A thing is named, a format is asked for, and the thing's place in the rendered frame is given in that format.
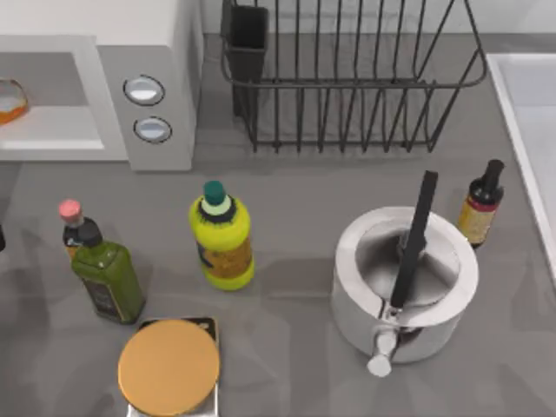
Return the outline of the yellow bottle green cap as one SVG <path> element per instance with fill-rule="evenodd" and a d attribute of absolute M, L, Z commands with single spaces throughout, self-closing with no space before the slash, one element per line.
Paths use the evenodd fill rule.
<path fill-rule="evenodd" d="M 206 280 L 223 291 L 247 286 L 255 274 L 251 218 L 219 181 L 205 182 L 189 208 L 189 226 Z"/>

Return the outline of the round grey microwave knob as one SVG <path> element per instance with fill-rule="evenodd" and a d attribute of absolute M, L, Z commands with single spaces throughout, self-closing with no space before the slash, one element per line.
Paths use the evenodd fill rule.
<path fill-rule="evenodd" d="M 139 106 L 154 106 L 165 96 L 162 84 L 153 77 L 141 75 L 126 80 L 123 84 L 124 95 Z"/>
<path fill-rule="evenodd" d="M 133 130 L 139 139 L 154 144 L 166 142 L 173 134 L 171 125 L 157 116 L 135 121 Z"/>

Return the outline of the black cutlery holder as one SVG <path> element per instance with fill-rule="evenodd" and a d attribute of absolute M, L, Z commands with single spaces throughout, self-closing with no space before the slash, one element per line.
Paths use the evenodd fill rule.
<path fill-rule="evenodd" d="M 268 50 L 268 9 L 222 0 L 221 35 L 231 72 L 234 116 L 249 112 Z"/>

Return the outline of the dark green bottle pink cap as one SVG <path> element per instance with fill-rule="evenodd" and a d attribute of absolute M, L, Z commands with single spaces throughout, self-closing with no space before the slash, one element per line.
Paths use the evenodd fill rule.
<path fill-rule="evenodd" d="M 135 323 L 146 299 L 128 249 L 106 240 L 97 223 L 83 214 L 80 202 L 60 202 L 58 214 L 71 269 L 82 282 L 95 312 L 119 324 Z"/>

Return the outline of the kitchen scale orange round plate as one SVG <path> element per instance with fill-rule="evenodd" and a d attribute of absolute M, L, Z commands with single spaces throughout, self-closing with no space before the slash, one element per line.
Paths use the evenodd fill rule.
<path fill-rule="evenodd" d="M 162 319 L 136 331 L 117 362 L 122 397 L 148 417 L 182 417 L 195 411 L 216 387 L 221 357 L 203 326 Z"/>

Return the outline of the small brown bottle black cap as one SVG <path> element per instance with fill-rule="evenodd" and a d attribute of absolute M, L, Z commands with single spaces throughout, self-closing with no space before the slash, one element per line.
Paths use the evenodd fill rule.
<path fill-rule="evenodd" d="M 461 206 L 457 229 L 473 248 L 487 239 L 493 219 L 504 196 L 500 175 L 505 167 L 499 159 L 491 159 L 482 176 L 473 179 Z"/>

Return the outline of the pale microwave oven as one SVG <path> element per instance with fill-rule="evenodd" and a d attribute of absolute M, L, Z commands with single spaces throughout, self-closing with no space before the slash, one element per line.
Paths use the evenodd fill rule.
<path fill-rule="evenodd" d="M 0 36 L 0 77 L 18 81 L 30 107 L 0 126 L 0 162 L 128 162 L 135 171 L 188 171 L 195 146 L 199 79 L 163 45 L 98 45 L 92 36 Z M 165 89 L 154 106 L 123 93 L 150 76 Z M 134 122 L 157 116 L 172 136 L 139 139 Z"/>

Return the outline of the orange glass bowl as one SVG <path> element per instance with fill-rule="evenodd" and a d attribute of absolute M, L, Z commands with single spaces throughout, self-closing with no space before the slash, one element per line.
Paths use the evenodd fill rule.
<path fill-rule="evenodd" d="M 22 85 L 14 79 L 0 77 L 0 126 L 24 116 L 28 109 L 29 101 Z"/>

